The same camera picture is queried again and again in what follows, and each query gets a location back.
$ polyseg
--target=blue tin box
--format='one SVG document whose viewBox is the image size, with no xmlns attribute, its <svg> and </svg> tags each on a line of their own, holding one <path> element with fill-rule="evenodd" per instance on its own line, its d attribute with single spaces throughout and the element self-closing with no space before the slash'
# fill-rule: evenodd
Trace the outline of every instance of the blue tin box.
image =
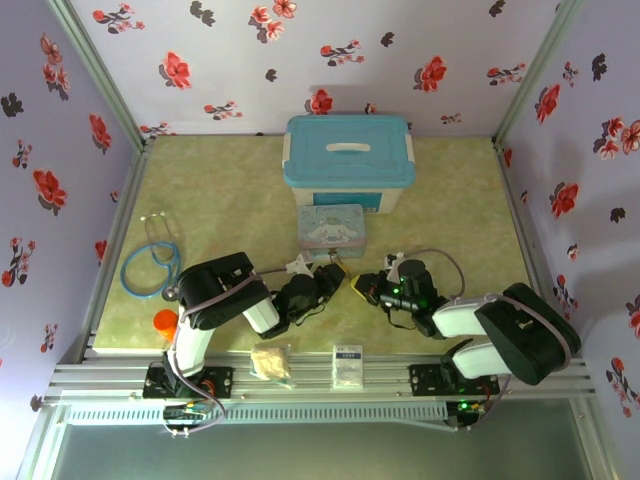
<svg viewBox="0 0 640 480">
<path fill-rule="evenodd" d="M 298 208 L 298 241 L 313 258 L 357 258 L 364 254 L 366 235 L 360 205 Z"/>
<path fill-rule="evenodd" d="M 359 204 L 390 213 L 415 180 L 407 122 L 394 115 L 299 116 L 284 138 L 284 180 L 296 204 Z"/>
</svg>

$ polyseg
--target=metal base plate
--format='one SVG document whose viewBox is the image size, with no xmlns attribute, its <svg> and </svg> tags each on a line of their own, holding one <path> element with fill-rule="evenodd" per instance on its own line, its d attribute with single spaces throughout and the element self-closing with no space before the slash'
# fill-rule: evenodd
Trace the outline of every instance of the metal base plate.
<svg viewBox="0 0 640 480">
<path fill-rule="evenodd" d="M 176 398 L 176 395 L 167 388 L 167 377 L 163 367 L 150 367 L 144 381 L 142 398 Z M 216 398 L 231 398 L 233 386 L 233 368 L 230 367 L 204 367 L 198 387 L 205 391 L 211 391 Z M 202 398 L 195 392 L 191 392 L 190 398 Z"/>
<path fill-rule="evenodd" d="M 414 397 L 432 396 L 456 396 L 460 395 L 486 395 L 485 386 L 491 395 L 500 392 L 498 379 L 492 377 L 479 377 L 473 380 L 459 379 L 455 384 L 446 382 L 442 376 L 441 365 L 409 365 L 409 379 L 411 393 Z"/>
</svg>

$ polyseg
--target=white storage box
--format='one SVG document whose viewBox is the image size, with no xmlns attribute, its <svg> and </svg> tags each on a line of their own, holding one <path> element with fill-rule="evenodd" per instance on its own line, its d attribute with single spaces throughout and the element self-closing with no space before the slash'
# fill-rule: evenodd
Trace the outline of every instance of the white storage box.
<svg viewBox="0 0 640 480">
<path fill-rule="evenodd" d="M 415 180 L 407 122 L 392 115 L 299 116 L 284 137 L 284 179 L 298 207 L 390 213 Z"/>
</svg>

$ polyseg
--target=orange bottle cap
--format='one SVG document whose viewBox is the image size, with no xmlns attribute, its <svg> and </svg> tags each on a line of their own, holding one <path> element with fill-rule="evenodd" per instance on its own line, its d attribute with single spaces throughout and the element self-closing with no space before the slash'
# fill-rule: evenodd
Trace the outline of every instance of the orange bottle cap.
<svg viewBox="0 0 640 480">
<path fill-rule="evenodd" d="M 178 314 L 173 310 L 160 310 L 153 318 L 153 327 L 169 343 L 173 342 L 173 336 L 178 328 Z"/>
</svg>

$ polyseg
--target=black bracket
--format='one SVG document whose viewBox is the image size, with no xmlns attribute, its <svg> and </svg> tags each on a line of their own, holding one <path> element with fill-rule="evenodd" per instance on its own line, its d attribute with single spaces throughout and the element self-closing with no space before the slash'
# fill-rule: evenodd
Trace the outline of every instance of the black bracket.
<svg viewBox="0 0 640 480">
<path fill-rule="evenodd" d="M 497 378 L 484 376 L 468 380 L 461 375 L 451 375 L 446 365 L 438 363 L 409 366 L 409 384 L 414 397 L 491 395 L 500 392 Z"/>
<path fill-rule="evenodd" d="M 197 378 L 189 377 L 204 391 L 211 392 L 216 398 L 231 398 L 233 387 L 233 368 L 204 367 Z M 149 367 L 144 380 L 142 398 L 202 398 L 202 395 L 191 389 L 181 390 L 178 395 L 169 386 L 169 379 L 164 367 Z"/>
</svg>

